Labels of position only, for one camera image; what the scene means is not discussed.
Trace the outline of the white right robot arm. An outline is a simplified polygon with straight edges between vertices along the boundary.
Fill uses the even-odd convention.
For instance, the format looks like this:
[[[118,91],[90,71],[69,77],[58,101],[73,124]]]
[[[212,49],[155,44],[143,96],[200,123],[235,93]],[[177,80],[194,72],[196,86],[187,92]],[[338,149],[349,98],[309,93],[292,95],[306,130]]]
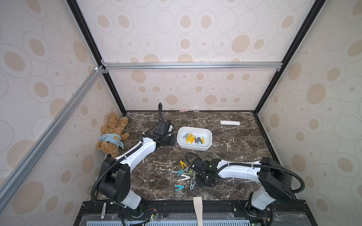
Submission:
[[[194,153],[185,155],[187,165],[196,172],[198,186],[214,187],[219,179],[237,178],[260,183],[245,204],[246,211],[263,211],[274,201],[290,201],[293,194],[305,189],[305,182],[296,173],[269,157],[259,162],[237,163],[221,159],[206,161]]]

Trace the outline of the teal clothespin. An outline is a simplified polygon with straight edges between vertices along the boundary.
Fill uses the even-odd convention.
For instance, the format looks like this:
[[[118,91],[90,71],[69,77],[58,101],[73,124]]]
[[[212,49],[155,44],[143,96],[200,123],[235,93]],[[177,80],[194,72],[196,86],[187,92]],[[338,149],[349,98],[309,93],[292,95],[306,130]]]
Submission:
[[[180,170],[180,171],[175,172],[175,174],[177,174],[177,177],[179,177],[180,175],[182,175],[182,173],[183,173],[183,170]]]
[[[175,185],[174,187],[175,187],[175,192],[184,189],[184,186],[183,186],[183,185]]]

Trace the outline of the yellow clothespin pile top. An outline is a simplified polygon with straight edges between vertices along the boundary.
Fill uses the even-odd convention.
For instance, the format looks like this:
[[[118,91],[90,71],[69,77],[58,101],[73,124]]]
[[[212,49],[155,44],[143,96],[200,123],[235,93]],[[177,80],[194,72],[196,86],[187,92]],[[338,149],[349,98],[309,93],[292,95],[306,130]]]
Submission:
[[[183,169],[185,169],[187,167],[187,164],[185,164],[183,161],[180,161],[180,164],[181,164]]]

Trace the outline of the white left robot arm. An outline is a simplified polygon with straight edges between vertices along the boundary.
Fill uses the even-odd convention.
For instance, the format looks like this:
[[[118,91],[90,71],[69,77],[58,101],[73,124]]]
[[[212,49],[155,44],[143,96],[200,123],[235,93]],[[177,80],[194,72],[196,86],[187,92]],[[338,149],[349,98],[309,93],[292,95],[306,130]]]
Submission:
[[[107,158],[92,187],[90,199],[94,203],[113,202],[136,210],[142,198],[131,190],[131,173],[149,154],[159,147],[174,146],[175,126],[171,121],[158,120],[153,131],[143,133],[137,145],[116,159]]]

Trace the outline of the teal clothespin bottom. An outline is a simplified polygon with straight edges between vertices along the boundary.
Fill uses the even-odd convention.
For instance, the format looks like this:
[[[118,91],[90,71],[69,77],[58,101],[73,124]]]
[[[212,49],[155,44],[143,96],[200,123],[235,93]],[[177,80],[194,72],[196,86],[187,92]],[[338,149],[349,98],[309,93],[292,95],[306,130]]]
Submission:
[[[175,187],[175,192],[184,189],[184,186],[183,186],[183,185],[175,185],[174,187]]]

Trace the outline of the white plastic storage box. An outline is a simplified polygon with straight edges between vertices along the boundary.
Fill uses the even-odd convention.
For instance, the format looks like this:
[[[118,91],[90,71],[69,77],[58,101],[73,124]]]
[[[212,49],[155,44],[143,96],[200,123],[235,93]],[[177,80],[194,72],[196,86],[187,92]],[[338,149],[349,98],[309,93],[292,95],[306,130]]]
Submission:
[[[189,136],[190,134],[193,134],[195,137],[198,137],[199,139],[204,137],[205,143],[203,144],[201,140],[199,141],[198,144],[195,143],[191,144],[190,142],[186,143],[187,138],[183,138],[183,136],[186,133],[188,133]],[[178,146],[184,149],[207,151],[212,146],[212,139],[213,139],[212,132],[208,129],[203,129],[203,128],[181,127],[177,133]]]

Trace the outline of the yellow clothespin pile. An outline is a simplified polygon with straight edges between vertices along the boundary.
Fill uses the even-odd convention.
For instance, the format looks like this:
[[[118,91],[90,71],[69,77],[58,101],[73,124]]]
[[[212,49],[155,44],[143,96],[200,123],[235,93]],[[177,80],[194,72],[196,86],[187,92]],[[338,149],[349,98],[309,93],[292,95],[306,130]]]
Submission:
[[[185,164],[183,161],[180,161],[180,164],[181,164],[183,169],[185,169],[187,167],[187,164]]]
[[[194,144],[195,143],[195,138],[197,138],[197,137],[195,137],[193,134],[190,134],[190,143],[191,144]]]

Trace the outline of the white clothespin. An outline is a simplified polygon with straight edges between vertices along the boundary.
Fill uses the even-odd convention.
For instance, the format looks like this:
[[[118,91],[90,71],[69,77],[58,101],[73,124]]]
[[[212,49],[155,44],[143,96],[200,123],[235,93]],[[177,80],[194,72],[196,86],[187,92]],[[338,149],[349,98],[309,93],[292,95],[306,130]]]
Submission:
[[[182,176],[182,179],[179,179],[178,181],[184,181],[184,180],[189,180],[190,179],[190,176],[188,175],[181,175]]]

